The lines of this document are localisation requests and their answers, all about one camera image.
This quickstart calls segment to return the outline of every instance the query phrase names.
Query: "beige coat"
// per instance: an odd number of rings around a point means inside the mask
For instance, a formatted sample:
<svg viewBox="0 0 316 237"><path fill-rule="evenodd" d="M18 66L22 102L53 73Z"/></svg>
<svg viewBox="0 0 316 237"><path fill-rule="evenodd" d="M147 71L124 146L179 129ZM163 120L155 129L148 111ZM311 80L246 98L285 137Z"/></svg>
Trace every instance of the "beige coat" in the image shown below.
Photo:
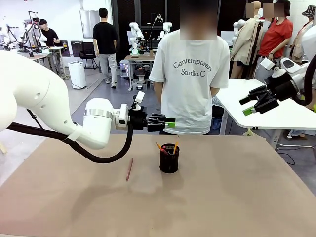
<svg viewBox="0 0 316 237"><path fill-rule="evenodd" d="M243 28L239 31L237 35L236 42L233 46L231 61L241 61L245 65L250 64L250 57L252 52L252 46L256 39L257 34L257 23L258 17L255 16L254 18L250 18ZM263 27L261 27L261 32L259 34L259 39L261 38L263 31ZM257 43L257 50L255 52L255 57L253 59L254 63L257 52L259 50L260 40Z"/></svg>
<svg viewBox="0 0 316 237"><path fill-rule="evenodd" d="M305 34L305 32L313 26L313 21L311 21L310 23L308 23L306 26L304 26L300 33L296 36L294 42L293 42L293 54L292 54L292 60L294 62L297 63L301 63L302 62L302 58L304 56L304 50L302 47L302 37Z"/></svg>

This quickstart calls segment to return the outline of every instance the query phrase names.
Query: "black office chair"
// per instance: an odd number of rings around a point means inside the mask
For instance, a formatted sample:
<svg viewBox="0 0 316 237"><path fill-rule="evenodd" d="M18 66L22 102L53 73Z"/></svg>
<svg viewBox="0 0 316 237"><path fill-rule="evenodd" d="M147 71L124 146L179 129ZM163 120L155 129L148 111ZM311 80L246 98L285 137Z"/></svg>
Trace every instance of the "black office chair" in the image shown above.
<svg viewBox="0 0 316 237"><path fill-rule="evenodd" d="M95 56L93 43L91 43L91 42L83 42L82 43L82 51L79 52L79 57L82 59L82 61L85 59L85 67L84 68L87 68L87 61L88 61L88 59L91 59L93 69L97 69L98 68L97 63L94 61L96 56Z"/></svg>

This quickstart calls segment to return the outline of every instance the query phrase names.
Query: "white wall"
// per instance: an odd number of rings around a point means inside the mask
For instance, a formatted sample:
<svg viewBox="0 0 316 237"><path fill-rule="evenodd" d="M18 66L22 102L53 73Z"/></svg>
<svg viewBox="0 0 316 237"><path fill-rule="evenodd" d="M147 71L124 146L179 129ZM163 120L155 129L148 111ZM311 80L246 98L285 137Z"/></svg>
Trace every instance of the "white wall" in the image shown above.
<svg viewBox="0 0 316 237"><path fill-rule="evenodd" d="M56 31L59 39L67 40L70 47L72 40L92 42L92 39L83 38L79 12L81 8L98 10L101 7L108 9L109 22L112 23L111 0L0 0L0 25L4 23L23 29L24 20L29 19L27 12L37 11L38 17L47 20L48 26ZM64 62L78 59L64 57Z"/></svg>

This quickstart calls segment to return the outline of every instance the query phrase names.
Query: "pen holder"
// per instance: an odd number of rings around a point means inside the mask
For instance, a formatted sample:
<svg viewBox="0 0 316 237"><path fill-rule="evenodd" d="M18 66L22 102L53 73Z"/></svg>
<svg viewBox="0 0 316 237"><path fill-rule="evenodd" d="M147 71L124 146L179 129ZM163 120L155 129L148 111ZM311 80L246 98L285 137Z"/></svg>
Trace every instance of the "pen holder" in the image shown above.
<svg viewBox="0 0 316 237"><path fill-rule="evenodd" d="M168 153L170 153L170 155L167 155L160 151L160 170L164 173L172 174L178 170L180 148L177 146L176 152L173 155L174 146L175 144L171 143L161 146L164 147Z"/></svg>

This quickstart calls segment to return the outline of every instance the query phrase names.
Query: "black wall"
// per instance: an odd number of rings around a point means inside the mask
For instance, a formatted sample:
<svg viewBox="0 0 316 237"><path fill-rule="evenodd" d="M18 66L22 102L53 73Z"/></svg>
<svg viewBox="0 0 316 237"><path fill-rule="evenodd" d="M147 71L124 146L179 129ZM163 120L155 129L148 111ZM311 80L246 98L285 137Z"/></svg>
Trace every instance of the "black wall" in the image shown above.
<svg viewBox="0 0 316 237"><path fill-rule="evenodd" d="M218 31L232 31L234 22L245 19L246 3L253 1L254 0L222 0L219 11ZM261 4L272 3L273 0L259 0L259 2L261 2Z"/></svg>
<svg viewBox="0 0 316 237"><path fill-rule="evenodd" d="M118 49L118 62L124 59L126 55L130 54L128 45L127 31L130 31L129 23L135 22L135 1L136 0L116 0L118 15L117 17L119 24L119 49ZM219 9L219 22L218 22L218 32L221 31L232 31L234 22L239 19L245 19L245 8L247 2L252 2L254 0L221 0ZM259 0L262 4L272 3L273 0ZM141 22L138 22L140 26L146 26L148 22L151 22L151 13L160 13L165 17L165 0L140 0L141 7ZM167 19L168 22L172 22L172 31L178 30L180 28L180 0L168 0L167 3ZM143 28L143 34L148 37L150 32L148 29ZM154 30L154 37L158 36L161 28L156 28Z"/></svg>
<svg viewBox="0 0 316 237"><path fill-rule="evenodd" d="M119 24L117 62L119 63L126 55L130 54L131 46L128 44L127 31L130 31L129 23L135 21L135 5L133 0L117 0L117 3Z"/></svg>

